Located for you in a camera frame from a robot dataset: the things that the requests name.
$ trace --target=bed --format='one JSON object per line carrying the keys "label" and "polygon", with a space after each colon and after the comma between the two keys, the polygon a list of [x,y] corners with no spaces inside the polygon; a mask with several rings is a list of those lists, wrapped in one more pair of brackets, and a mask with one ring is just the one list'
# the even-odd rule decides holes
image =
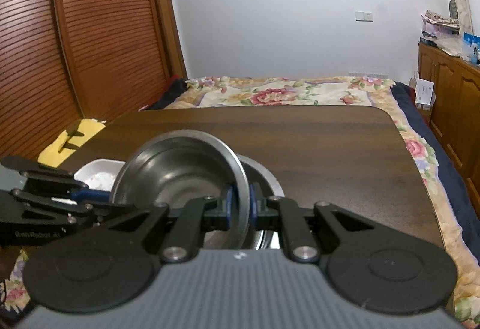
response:
{"label": "bed", "polygon": [[[452,162],[413,105],[409,88],[392,80],[364,77],[287,78],[206,77],[179,87],[179,97],[166,93],[165,109],[262,105],[373,106],[386,111],[414,158],[434,206],[447,252],[458,268],[455,315],[469,328],[480,322],[480,221]],[[21,282],[27,259],[22,252],[10,279],[0,286],[4,313],[17,315],[27,307]]]}

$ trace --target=yellow sponge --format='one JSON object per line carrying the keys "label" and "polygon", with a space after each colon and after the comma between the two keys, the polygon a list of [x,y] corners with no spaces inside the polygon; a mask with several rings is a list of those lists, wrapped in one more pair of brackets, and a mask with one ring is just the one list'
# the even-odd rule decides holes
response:
{"label": "yellow sponge", "polygon": [[50,167],[58,167],[76,149],[105,127],[95,119],[82,119],[61,132],[55,141],[48,145],[39,155],[38,162]]}

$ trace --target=wooden tabletop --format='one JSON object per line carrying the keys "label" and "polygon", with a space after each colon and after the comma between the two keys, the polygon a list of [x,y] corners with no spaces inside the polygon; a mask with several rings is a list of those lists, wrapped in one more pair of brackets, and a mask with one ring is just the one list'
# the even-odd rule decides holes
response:
{"label": "wooden tabletop", "polygon": [[428,193],[390,116],[363,106],[170,109],[128,114],[60,166],[127,160],[153,137],[202,130],[266,166],[302,207],[328,201],[443,247]]}

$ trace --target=cabinet door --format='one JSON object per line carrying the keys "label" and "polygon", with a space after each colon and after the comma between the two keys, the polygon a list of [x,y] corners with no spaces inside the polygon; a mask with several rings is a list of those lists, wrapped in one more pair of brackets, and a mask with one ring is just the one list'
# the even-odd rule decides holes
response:
{"label": "cabinet door", "polygon": [[157,9],[160,15],[160,28],[167,53],[168,66],[171,73],[186,78],[187,72],[185,71],[185,62],[183,61],[182,48],[180,47],[172,0],[157,0]]}
{"label": "cabinet door", "polygon": [[478,142],[480,135],[480,76],[462,68],[455,123],[452,126],[447,153],[458,164],[464,178],[478,184]]}
{"label": "cabinet door", "polygon": [[420,44],[418,50],[418,74],[421,79],[433,81],[436,61],[436,54],[432,53],[427,46]]}
{"label": "cabinet door", "polygon": [[470,201],[477,215],[480,216],[480,159],[478,156],[479,154],[477,152],[476,156],[472,158],[473,162],[468,167],[464,179]]}
{"label": "cabinet door", "polygon": [[451,103],[454,100],[454,73],[458,67],[451,59],[438,56],[438,64],[434,68],[433,79],[435,81],[436,101],[431,113],[430,126],[445,148],[447,145],[448,126],[451,123]]}

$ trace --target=wardrobe door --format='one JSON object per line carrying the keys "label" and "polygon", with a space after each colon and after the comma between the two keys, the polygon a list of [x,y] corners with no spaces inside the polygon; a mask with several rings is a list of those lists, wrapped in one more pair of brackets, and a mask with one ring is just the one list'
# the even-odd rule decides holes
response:
{"label": "wardrobe door", "polygon": [[111,121],[160,96],[167,82],[155,0],[55,0],[80,105]]}
{"label": "wardrobe door", "polygon": [[0,157],[36,158],[80,118],[52,0],[0,0]]}
{"label": "wardrobe door", "polygon": [[157,11],[170,73],[186,78],[187,72],[183,60],[182,47],[180,46],[172,0],[157,0]]}

